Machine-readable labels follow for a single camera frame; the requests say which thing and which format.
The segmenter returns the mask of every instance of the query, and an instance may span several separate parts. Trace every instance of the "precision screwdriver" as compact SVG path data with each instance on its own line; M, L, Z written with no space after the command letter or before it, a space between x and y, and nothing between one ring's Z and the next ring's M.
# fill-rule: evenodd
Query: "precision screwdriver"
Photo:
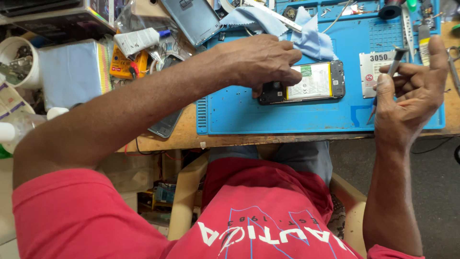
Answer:
M393 77L393 75L396 73L396 70L398 69L399 63L401 62L404 54L409 50L406 48L396 48L395 51L396 51L395 59L393 60L393 63L391 64L390 69L388 70L388 73L387 73L391 77ZM377 97L372 98L372 112L371 112L371 116L369 116L369 119L366 125L369 123L372 116L375 114L375 110L377 110Z

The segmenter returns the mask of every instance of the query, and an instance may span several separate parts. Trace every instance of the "white bottle cap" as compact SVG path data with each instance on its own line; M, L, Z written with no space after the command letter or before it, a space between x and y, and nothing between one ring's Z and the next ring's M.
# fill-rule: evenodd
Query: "white bottle cap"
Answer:
M51 120L51 119L54 119L54 118L56 118L57 116L59 116L61 114L64 114L64 113L68 112L68 111L69 111L69 109L67 109L67 108L53 107L46 114L46 118L48 120Z
M13 124L0 122L0 143L7 143L16 137L16 129Z

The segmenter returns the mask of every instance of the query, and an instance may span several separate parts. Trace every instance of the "smartphone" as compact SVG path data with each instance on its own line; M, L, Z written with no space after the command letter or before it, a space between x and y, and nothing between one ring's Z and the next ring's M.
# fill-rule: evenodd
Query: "smartphone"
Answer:
M174 55L169 55L166 57L164 65L162 67L163 69L166 69L170 66L176 65L178 63L182 62L182 60ZM162 119L161 121L155 123L155 125L152 125L149 128L149 131L157 134L160 137L163 138L169 138L171 136L171 133L174 130L174 127L176 126L177 121L179 120L180 114L182 113L182 109L180 109L177 112L174 112L167 116L166 118Z
M263 84L259 104L280 104L310 100L329 100L345 95L345 76L340 60L293 66L302 80L284 87L280 82Z

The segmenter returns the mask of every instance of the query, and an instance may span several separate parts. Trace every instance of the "white bucket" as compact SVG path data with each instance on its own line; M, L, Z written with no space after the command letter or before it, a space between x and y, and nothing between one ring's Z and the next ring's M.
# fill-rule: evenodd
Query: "white bucket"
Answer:
M38 63L38 52L37 49L26 39L21 37L9 37L4 41L0 42L0 62L9 64L14 60L17 54L17 50L24 45L29 45L32 49L32 68L29 74L19 84L12 84L6 82L10 87L21 87L25 89L39 89L42 87L40 80L40 65ZM0 82L5 81L5 76L0 73Z

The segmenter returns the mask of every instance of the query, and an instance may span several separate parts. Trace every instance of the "blue silicone repair mat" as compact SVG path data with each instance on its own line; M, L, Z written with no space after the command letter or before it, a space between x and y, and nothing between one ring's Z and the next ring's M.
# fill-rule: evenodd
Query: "blue silicone repair mat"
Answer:
M286 6L305 6L310 8L311 14L321 14L323 9L329 8L331 12L318 18L319 31L323 31L342 10L343 6L337 6L342 1L277 1L276 11L282 14ZM439 1L432 2L434 13L437 14ZM382 0L380 3L358 2L359 6L364 5L366 11L377 10L378 4L384 6ZM411 22L416 21L416 24L420 23L419 4L417 2L417 11L411 13ZM435 18L435 25L436 30L431 33L439 34L439 17ZM225 42L247 36L242 27L228 29L225 33ZM371 113L372 99L362 97L359 53L390 51L394 49L393 44L402 47L401 18L382 20L376 12L343 16L327 34L332 39L334 52L344 64L346 94L342 99L261 106L257 100L252 99L251 89L230 86L197 101L197 133L213 135L374 130L373 119L366 124ZM417 33L414 33L414 41L414 47L417 48ZM213 47L219 43L221 41L216 36L207 42L207 46ZM418 53L415 56L413 63L420 64ZM303 56L296 65L316 62ZM425 129L440 129L444 126L442 105Z

